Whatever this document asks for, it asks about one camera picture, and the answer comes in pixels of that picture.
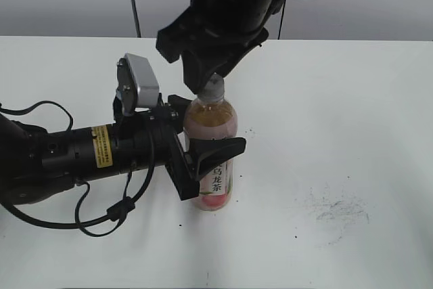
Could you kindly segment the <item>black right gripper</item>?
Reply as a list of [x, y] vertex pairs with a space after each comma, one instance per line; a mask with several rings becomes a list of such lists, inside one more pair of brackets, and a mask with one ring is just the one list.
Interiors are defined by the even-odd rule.
[[220, 55], [224, 52], [216, 73], [225, 78], [249, 52], [266, 41], [269, 34], [264, 25], [268, 19], [268, 5], [190, 6], [158, 31], [156, 49], [170, 63], [181, 55], [183, 82], [197, 95], [217, 65], [209, 53], [195, 51], [215, 48]]

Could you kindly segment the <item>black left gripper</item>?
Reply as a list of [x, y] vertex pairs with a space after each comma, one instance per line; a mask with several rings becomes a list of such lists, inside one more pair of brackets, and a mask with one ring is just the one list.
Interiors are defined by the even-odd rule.
[[145, 180], [132, 197], [133, 200], [142, 197], [158, 165], [165, 166], [181, 200], [196, 198], [200, 189], [198, 181], [214, 168], [243, 154], [246, 149], [246, 140], [243, 137], [220, 140], [190, 139], [187, 153], [192, 159], [192, 173], [175, 129], [180, 120], [175, 110], [186, 110], [191, 100], [169, 95], [168, 103], [170, 106], [157, 105], [143, 112], [137, 111], [137, 105], [130, 108], [133, 126], [131, 135], [134, 140], [130, 150], [130, 170], [147, 168]]

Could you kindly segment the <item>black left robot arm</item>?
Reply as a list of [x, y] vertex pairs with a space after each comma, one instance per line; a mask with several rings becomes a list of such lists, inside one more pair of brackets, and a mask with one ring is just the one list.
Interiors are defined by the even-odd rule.
[[122, 113], [114, 100], [114, 122], [49, 133], [17, 121], [28, 109], [1, 110], [1, 196], [14, 205], [33, 204], [86, 181], [151, 166], [164, 166], [182, 200], [198, 196], [200, 180], [242, 154], [246, 140], [179, 141], [189, 101], [172, 95], [155, 108]]

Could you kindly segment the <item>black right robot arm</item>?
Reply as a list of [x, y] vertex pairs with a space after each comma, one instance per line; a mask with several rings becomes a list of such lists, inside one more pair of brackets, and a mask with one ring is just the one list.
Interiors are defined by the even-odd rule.
[[212, 75], [226, 77], [269, 36], [265, 24], [283, 0], [190, 0], [158, 31], [156, 49], [169, 63], [181, 60], [183, 82], [198, 94]]

